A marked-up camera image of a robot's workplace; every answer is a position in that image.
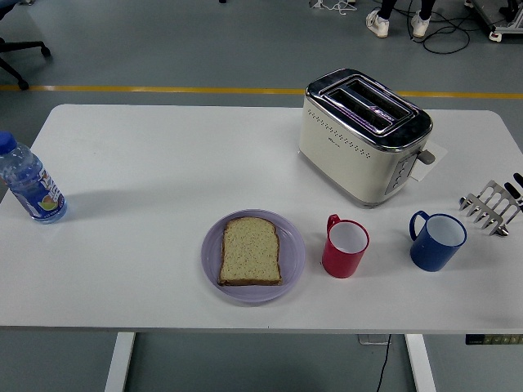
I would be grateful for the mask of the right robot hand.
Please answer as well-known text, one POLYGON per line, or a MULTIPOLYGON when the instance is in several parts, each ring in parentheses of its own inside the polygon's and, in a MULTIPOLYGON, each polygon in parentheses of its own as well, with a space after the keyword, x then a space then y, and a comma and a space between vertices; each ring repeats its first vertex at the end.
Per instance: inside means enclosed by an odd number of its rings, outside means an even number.
MULTIPOLYGON (((513 174, 513 179, 520 188, 523 187, 523 176, 519 172, 513 174)), ((503 186, 505 190, 516 200, 516 202, 522 206, 522 193, 510 182, 505 182, 503 186)))

